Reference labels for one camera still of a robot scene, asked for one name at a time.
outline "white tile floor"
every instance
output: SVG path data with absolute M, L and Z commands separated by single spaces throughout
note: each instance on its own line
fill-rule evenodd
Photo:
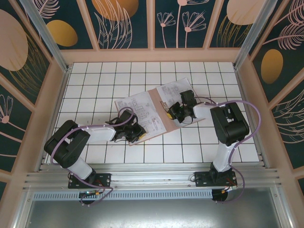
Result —
M 216 102 L 242 99 L 231 63 L 74 63 L 56 128 L 69 119 L 103 124 L 117 116 L 115 100 L 185 77 L 199 96 Z M 239 107 L 247 119 L 244 106 Z M 132 147 L 125 142 L 90 144 L 81 157 L 87 163 L 211 162 L 218 143 L 213 122 L 203 120 Z M 234 157 L 234 162 L 258 161 L 253 140 L 240 145 Z

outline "ventilation grille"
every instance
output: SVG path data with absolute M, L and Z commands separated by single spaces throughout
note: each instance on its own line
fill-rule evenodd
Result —
M 212 190 L 149 190 L 114 191 L 104 200 L 169 200 L 169 199 L 211 199 Z M 104 194 L 89 196 L 83 200 L 99 199 Z M 34 201 L 79 200 L 79 192 L 37 192 Z

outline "paper sheet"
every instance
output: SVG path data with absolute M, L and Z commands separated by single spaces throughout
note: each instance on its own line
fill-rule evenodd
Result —
M 138 123 L 147 132 L 141 140 L 130 143 L 130 145 L 143 142 L 166 132 L 166 128 L 155 109 L 148 91 L 117 100 L 115 103 L 118 110 L 127 106 L 131 107 L 138 117 Z
M 181 104 L 181 95 L 180 93 L 185 92 L 187 90 L 192 90 L 196 96 L 195 91 L 193 90 L 191 84 L 189 83 L 187 78 L 178 80 L 176 82 L 171 82 L 165 85 L 161 85 L 156 87 L 157 92 L 159 93 L 161 100 L 170 108 L 176 102 Z M 189 125 L 190 123 L 195 123 L 202 119 L 193 119 L 190 116 L 187 116 L 183 123 L 179 123 L 178 120 L 174 120 L 174 123 L 177 127 L 184 127 Z

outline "metal floor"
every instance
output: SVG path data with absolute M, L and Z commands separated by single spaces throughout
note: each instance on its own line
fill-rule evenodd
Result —
M 230 197 L 239 194 L 239 190 Z M 277 228 L 270 190 L 245 189 L 236 202 L 211 199 L 106 200 L 92 208 L 77 201 L 35 201 L 27 228 Z
M 115 100 L 185 77 L 198 96 L 215 102 L 242 99 L 232 63 L 74 63 L 55 129 L 69 119 L 80 125 L 103 124 L 117 116 Z M 242 104 L 240 109 L 247 119 Z M 89 164 L 208 163 L 214 160 L 218 143 L 213 122 L 202 120 L 136 146 L 90 144 L 81 157 Z M 239 146 L 233 162 L 259 162 L 253 139 Z

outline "grid pattern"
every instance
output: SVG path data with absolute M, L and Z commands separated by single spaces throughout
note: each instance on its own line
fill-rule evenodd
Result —
M 215 102 L 242 99 L 231 63 L 74 63 L 54 130 L 69 119 L 80 125 L 103 124 L 117 116 L 116 100 L 185 77 L 198 96 Z M 244 106 L 239 107 L 247 120 Z M 203 120 L 132 147 L 124 141 L 90 144 L 81 157 L 87 163 L 212 162 L 218 143 L 213 122 Z M 252 139 L 239 146 L 233 161 L 259 161 Z

